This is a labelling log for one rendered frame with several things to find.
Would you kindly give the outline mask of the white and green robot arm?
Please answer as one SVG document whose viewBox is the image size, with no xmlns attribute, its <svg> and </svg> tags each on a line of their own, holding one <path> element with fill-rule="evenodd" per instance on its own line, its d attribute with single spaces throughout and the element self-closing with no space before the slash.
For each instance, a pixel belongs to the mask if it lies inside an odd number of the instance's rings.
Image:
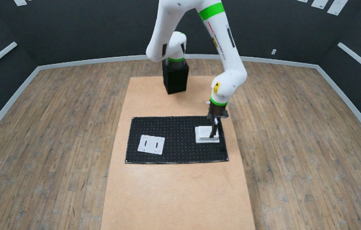
<svg viewBox="0 0 361 230">
<path fill-rule="evenodd" d="M 157 22 L 146 54 L 153 62 L 166 59 L 169 68 L 182 68 L 187 38 L 174 30 L 184 13 L 193 8 L 212 37 L 225 70 L 213 80 L 211 98 L 206 103 L 213 111 L 222 112 L 221 118 L 227 118 L 229 98 L 245 82 L 247 72 L 234 44 L 221 0 L 159 0 Z"/>
</svg>

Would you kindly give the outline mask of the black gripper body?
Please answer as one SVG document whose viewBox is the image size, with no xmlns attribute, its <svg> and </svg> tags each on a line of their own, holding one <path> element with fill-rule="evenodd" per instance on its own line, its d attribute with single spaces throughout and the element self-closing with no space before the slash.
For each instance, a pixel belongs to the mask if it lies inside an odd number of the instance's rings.
<svg viewBox="0 0 361 230">
<path fill-rule="evenodd" d="M 213 116 L 213 120 L 215 120 L 215 118 L 217 119 L 218 116 L 220 116 L 222 114 L 222 112 L 215 112 L 215 111 L 211 110 L 210 108 L 209 108 L 209 112 Z"/>
</svg>

